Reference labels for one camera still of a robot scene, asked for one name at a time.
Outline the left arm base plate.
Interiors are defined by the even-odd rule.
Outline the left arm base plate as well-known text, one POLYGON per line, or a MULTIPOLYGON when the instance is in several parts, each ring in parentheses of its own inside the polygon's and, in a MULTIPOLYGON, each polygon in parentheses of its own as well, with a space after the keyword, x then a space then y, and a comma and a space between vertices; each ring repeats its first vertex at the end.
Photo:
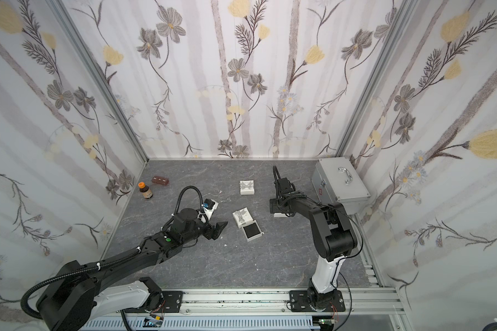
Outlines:
POLYGON ((183 299, 182 291, 162 291, 149 295, 145 303, 138 308, 127 308, 125 313, 165 314, 179 313, 183 299))

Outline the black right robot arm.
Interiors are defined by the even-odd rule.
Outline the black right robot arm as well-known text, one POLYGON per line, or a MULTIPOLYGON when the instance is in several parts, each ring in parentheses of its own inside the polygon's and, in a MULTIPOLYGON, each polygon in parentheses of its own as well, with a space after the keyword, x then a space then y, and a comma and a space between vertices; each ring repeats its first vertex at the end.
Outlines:
POLYGON ((358 256, 364 247, 358 224, 340 203, 323 204, 296 189, 277 166, 273 167, 276 195, 269 201, 270 212, 286 217, 301 215, 309 220, 313 244, 319 255, 316 271, 307 290, 312 305, 336 296, 338 275, 347 259, 358 256))

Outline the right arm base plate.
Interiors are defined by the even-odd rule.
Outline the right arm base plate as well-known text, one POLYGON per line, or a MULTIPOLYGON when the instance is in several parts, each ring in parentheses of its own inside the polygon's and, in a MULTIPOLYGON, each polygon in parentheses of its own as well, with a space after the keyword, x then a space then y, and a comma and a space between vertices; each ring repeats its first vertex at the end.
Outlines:
POLYGON ((341 291, 333 290, 320 294, 311 288, 289 291, 289 307, 294 313, 343 313, 346 311, 341 291))

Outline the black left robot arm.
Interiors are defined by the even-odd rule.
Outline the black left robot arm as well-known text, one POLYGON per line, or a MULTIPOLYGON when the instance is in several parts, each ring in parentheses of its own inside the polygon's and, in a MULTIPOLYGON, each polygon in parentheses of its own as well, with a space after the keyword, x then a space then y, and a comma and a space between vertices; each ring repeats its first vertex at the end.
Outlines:
POLYGON ((201 199, 196 210, 176 208, 162 229, 143 238, 136 248, 96 263, 66 264, 58 275, 26 291, 20 301, 23 312, 43 320, 50 330, 79 330, 93 316, 95 296, 103 290, 167 261, 190 241, 218 239, 228 223, 210 222, 213 207, 209 203, 201 199))

